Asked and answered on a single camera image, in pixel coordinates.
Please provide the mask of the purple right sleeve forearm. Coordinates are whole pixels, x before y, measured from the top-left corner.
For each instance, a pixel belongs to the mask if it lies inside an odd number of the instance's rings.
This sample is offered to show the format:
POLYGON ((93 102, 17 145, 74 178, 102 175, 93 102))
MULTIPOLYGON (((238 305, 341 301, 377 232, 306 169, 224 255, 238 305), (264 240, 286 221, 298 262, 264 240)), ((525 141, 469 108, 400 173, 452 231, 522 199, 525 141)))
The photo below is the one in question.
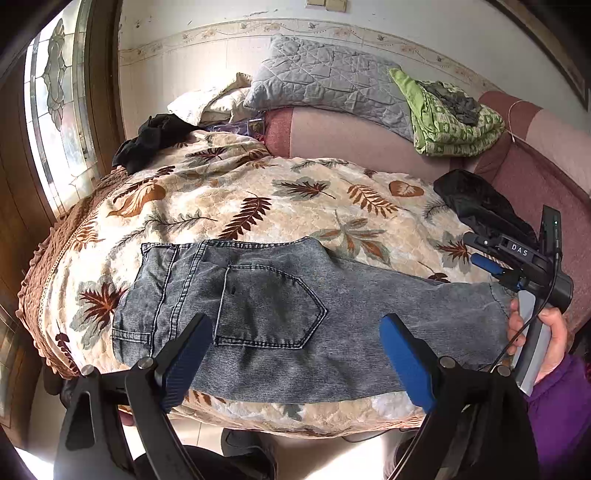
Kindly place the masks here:
POLYGON ((590 381, 581 358, 565 356, 534 387, 528 415, 543 479, 590 474, 590 381))

